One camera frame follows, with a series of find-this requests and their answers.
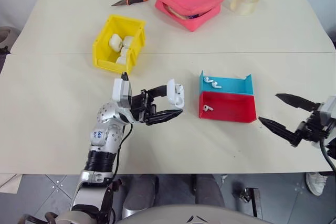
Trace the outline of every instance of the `yellow plastic bin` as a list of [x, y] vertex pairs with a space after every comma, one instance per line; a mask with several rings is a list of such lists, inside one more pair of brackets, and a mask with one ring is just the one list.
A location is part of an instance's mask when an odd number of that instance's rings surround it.
[[[130, 73], [145, 44], [144, 26], [145, 21], [111, 15], [93, 43], [93, 65], [117, 73], [125, 71]], [[115, 52], [109, 46], [109, 40], [113, 34], [118, 34], [121, 39], [124, 39], [125, 36], [134, 36], [131, 47], [126, 54], [126, 65], [116, 63], [120, 53]]]

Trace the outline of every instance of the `shoe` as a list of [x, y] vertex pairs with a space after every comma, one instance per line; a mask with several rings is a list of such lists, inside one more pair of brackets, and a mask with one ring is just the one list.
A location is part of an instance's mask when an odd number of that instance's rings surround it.
[[316, 196], [322, 195], [327, 178], [319, 173], [306, 173], [306, 183], [310, 192]]

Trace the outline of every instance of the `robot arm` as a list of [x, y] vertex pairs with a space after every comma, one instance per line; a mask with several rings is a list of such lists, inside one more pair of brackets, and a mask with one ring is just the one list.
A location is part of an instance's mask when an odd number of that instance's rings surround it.
[[[154, 98], [168, 96], [175, 110], [156, 111]], [[183, 86], [174, 79], [167, 85], [141, 90], [132, 97], [127, 73], [114, 80], [112, 101], [98, 111], [97, 123], [90, 134], [90, 150], [80, 173], [70, 212], [56, 218], [56, 223], [108, 223], [113, 198], [113, 163], [127, 124], [147, 125], [166, 122], [182, 113]]]

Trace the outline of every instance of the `gray floor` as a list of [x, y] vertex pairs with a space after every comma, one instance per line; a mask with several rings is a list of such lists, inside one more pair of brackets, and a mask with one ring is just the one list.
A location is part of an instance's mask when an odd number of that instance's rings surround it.
[[[132, 176], [123, 176], [131, 181]], [[252, 215], [250, 204], [232, 196], [237, 187], [257, 187], [261, 194], [264, 219], [274, 224], [328, 224], [336, 216], [336, 187], [333, 177], [327, 180], [323, 195], [316, 197], [305, 186], [304, 174], [230, 174], [222, 184], [215, 175], [226, 207]], [[57, 214], [69, 208], [77, 175], [24, 175], [16, 195], [0, 194], [0, 223], [16, 223], [22, 214], [43, 219], [46, 212]], [[193, 204], [188, 174], [159, 175], [160, 189], [156, 206]], [[116, 192], [113, 207], [118, 218], [127, 189]]]

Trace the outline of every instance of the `white earbud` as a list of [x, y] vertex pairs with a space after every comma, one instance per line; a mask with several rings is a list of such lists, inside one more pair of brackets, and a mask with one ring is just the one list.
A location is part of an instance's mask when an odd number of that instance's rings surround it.
[[204, 106], [203, 106], [203, 110], [204, 110], [204, 111], [208, 111], [208, 110], [211, 110], [211, 111], [212, 111], [212, 110], [214, 110], [214, 109], [211, 108], [211, 107], [208, 106], [208, 105], [204, 105]]
[[214, 80], [209, 80], [209, 77], [204, 77], [203, 80], [206, 82], [206, 83], [210, 83], [210, 82], [213, 82]]
[[215, 89], [221, 89], [222, 86], [217, 86], [218, 82], [214, 81], [213, 83], [211, 83], [212, 87], [214, 87]]

